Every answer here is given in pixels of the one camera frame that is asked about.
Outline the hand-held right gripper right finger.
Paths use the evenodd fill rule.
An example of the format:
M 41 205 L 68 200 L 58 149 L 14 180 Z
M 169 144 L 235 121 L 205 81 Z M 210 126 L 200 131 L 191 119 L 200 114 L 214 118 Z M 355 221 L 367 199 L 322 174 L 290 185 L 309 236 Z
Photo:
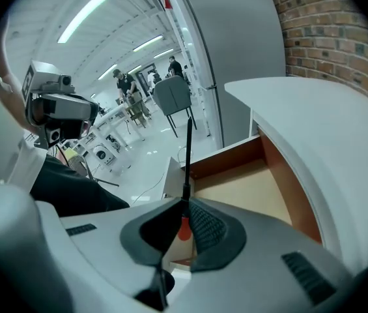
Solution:
M 189 201 L 189 225 L 197 256 L 192 272 L 216 271 L 230 264 L 246 244 L 242 223 L 197 199 Z

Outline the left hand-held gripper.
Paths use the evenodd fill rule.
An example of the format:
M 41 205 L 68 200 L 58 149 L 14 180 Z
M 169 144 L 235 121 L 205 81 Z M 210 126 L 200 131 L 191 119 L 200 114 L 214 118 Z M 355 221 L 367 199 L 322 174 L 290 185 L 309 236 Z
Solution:
M 34 146 L 50 149 L 89 134 L 98 103 L 76 93 L 72 77 L 54 65 L 32 60 L 22 89 L 27 122 L 37 130 Z

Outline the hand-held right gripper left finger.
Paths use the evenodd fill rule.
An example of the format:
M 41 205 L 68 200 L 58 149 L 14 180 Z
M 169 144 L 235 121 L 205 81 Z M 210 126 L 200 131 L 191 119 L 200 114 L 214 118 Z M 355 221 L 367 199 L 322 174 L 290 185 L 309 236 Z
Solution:
M 188 203 L 175 198 L 143 213 L 123 226 L 120 243 L 137 264 L 157 267 L 182 224 Z

